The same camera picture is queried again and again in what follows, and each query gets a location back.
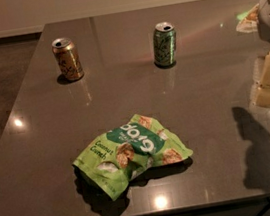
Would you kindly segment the green snack bag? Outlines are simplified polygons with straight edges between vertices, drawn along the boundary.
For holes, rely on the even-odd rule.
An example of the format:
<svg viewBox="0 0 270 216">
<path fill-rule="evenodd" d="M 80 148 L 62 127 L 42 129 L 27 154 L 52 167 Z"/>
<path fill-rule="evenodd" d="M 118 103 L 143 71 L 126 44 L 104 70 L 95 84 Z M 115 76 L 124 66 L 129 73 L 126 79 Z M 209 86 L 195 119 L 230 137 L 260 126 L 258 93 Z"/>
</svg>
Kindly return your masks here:
<svg viewBox="0 0 270 216">
<path fill-rule="evenodd" d="M 126 125 L 95 138 L 73 167 L 115 201 L 146 170 L 176 164 L 192 155 L 178 135 L 155 118 L 135 114 Z"/>
</svg>

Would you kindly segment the green soda can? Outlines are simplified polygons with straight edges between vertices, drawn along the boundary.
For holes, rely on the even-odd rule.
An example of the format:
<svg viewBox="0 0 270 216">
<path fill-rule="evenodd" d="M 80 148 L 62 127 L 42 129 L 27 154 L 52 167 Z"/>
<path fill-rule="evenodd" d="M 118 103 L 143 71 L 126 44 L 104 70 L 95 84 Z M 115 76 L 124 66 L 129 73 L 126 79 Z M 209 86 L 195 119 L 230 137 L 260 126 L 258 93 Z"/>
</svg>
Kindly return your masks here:
<svg viewBox="0 0 270 216">
<path fill-rule="evenodd" d="M 175 65 L 176 30 L 170 22 L 159 22 L 154 27 L 153 49 L 154 63 L 160 68 L 169 68 Z"/>
</svg>

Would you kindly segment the orange soda can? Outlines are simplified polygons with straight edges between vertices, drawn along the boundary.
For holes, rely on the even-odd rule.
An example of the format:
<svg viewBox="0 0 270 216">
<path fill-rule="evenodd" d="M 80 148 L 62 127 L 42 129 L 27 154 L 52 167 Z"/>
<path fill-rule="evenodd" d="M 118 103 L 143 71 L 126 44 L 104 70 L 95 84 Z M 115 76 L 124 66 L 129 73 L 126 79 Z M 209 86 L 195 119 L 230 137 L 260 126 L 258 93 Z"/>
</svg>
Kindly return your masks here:
<svg viewBox="0 0 270 216">
<path fill-rule="evenodd" d="M 52 50 L 59 69 L 67 81 L 82 79 L 84 70 L 75 43 L 67 37 L 55 39 L 52 42 Z"/>
</svg>

